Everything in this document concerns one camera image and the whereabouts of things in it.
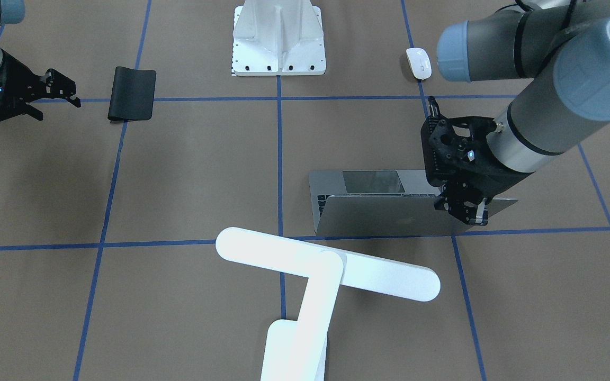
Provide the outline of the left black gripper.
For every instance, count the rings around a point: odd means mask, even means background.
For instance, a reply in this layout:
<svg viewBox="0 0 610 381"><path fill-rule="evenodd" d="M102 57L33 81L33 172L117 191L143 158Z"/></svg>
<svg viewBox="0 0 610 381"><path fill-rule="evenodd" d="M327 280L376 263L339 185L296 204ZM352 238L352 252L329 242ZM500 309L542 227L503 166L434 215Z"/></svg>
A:
<svg viewBox="0 0 610 381"><path fill-rule="evenodd" d="M517 172L484 156L483 162L440 158L423 154L426 178L441 189L434 209L456 214L456 219L470 226L487 226L493 199L530 176Z"/></svg>

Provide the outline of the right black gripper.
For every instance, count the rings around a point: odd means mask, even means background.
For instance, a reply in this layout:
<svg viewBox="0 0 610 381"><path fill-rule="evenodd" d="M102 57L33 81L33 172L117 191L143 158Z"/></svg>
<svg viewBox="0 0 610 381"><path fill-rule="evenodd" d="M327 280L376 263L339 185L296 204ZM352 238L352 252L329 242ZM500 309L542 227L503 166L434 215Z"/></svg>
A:
<svg viewBox="0 0 610 381"><path fill-rule="evenodd" d="M30 105L42 98L64 99L77 108L82 106L74 80L53 68L49 68L43 75L37 75L9 53L3 53L0 68L0 122L20 115L43 121L43 113Z"/></svg>

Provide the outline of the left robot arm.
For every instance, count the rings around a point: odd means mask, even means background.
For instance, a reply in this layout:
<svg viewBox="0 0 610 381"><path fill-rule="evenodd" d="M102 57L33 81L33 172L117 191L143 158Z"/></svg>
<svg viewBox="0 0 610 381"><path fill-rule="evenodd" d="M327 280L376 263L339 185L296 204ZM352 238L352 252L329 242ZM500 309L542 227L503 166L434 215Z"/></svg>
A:
<svg viewBox="0 0 610 381"><path fill-rule="evenodd" d="M447 117L434 97L421 127L434 209L484 226L494 197L610 124L610 1L516 2L449 26L437 66L450 81L529 79L497 117Z"/></svg>

